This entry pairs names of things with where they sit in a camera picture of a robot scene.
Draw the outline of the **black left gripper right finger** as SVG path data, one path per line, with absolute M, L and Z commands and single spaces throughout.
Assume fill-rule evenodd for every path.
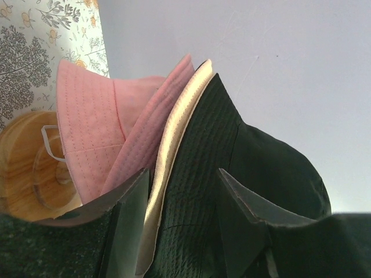
M 228 277 L 369 277 L 370 215 L 312 220 L 241 185 L 223 169 L 217 211 Z

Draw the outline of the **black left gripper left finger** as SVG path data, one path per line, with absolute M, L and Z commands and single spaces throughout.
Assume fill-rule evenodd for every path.
M 150 172 L 52 219 L 1 215 L 2 277 L 134 277 Z

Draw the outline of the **beige bucket hat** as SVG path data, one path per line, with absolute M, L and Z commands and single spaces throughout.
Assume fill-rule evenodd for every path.
M 158 150 L 154 179 L 144 218 L 136 277 L 144 277 L 154 260 L 165 192 L 177 151 L 195 107 L 213 76 L 212 61 L 208 59 L 195 71 L 167 119 Z

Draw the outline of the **black hat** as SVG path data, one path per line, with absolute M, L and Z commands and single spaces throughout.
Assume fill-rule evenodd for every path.
M 221 239 L 218 171 L 274 204 L 314 220 L 332 212 L 323 180 L 299 151 L 247 125 L 220 77 L 213 76 L 185 129 L 165 191 L 154 260 L 146 277 L 227 277 L 231 259 L 239 277 L 267 276 L 265 255 L 252 262 L 253 239 L 233 209 L 231 251 Z

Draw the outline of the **pink bucket hat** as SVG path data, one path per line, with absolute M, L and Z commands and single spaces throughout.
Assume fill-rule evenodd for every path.
M 61 60 L 56 112 L 63 154 L 83 204 L 100 196 L 139 115 L 165 78 L 111 79 Z

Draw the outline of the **pink bucket hat strawberry logo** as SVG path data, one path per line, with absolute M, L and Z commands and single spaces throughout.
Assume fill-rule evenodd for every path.
M 195 72 L 190 54 L 166 77 L 118 80 L 118 115 L 125 142 L 100 191 L 103 195 L 142 168 L 152 168 L 167 118 Z

